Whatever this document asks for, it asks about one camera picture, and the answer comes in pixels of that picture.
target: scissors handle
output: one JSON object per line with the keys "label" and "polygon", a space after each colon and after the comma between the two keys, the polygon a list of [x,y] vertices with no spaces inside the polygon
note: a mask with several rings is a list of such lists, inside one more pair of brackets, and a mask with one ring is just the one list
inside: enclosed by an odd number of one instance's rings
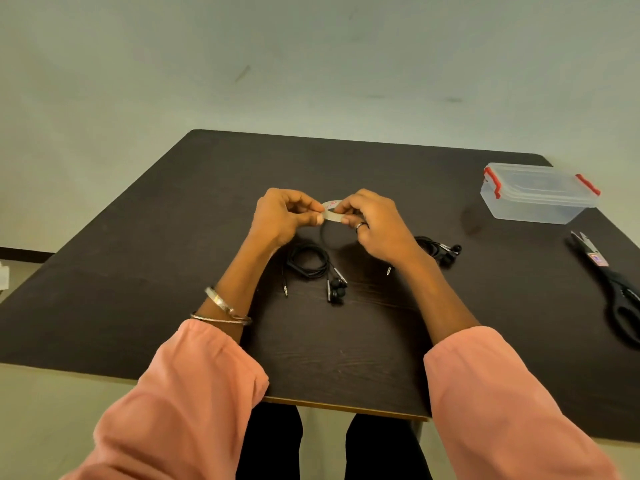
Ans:
{"label": "scissors handle", "polygon": [[603,270],[613,290],[611,314],[621,331],[640,346],[640,292],[620,273]]}

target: black baseboard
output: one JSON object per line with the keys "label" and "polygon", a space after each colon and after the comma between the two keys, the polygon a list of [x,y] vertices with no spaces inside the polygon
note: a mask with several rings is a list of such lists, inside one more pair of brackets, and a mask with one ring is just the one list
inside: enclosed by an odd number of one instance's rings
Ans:
{"label": "black baseboard", "polygon": [[44,261],[52,257],[53,254],[54,253],[30,251],[27,249],[0,248],[0,261],[7,259],[9,261],[44,263]]}

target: plastic container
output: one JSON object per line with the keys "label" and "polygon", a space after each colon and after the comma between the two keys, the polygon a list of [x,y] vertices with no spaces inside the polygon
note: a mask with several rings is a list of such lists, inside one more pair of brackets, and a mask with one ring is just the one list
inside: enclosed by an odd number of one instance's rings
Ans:
{"label": "plastic container", "polygon": [[596,207],[600,191],[582,175],[551,166],[489,163],[480,194],[497,219],[567,224]]}

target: table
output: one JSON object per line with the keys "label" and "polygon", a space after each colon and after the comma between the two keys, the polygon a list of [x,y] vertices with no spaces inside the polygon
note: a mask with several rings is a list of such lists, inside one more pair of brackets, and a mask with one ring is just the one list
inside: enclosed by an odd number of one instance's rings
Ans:
{"label": "table", "polygon": [[[416,235],[462,245],[447,280],[572,421],[640,441],[640,351],[610,329],[604,291],[566,240],[585,232],[635,283],[640,250],[597,209],[568,226],[494,219],[479,192],[489,162],[548,164],[525,153],[194,130],[0,306],[0,362],[137,379],[222,275],[268,187],[320,201],[366,187],[395,199]],[[323,243],[349,288],[331,305],[324,281],[289,273],[285,298],[285,250],[271,259],[242,341],[269,375],[268,399],[426,419],[431,344],[404,282],[345,226],[300,238]]]}

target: transparent lid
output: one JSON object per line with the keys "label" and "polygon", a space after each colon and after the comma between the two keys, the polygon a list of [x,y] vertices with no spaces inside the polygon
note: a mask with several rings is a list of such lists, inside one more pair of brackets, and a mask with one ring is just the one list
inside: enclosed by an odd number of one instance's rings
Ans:
{"label": "transparent lid", "polygon": [[489,163],[484,169],[496,198],[517,202],[595,207],[600,191],[582,175],[569,175],[552,166]]}

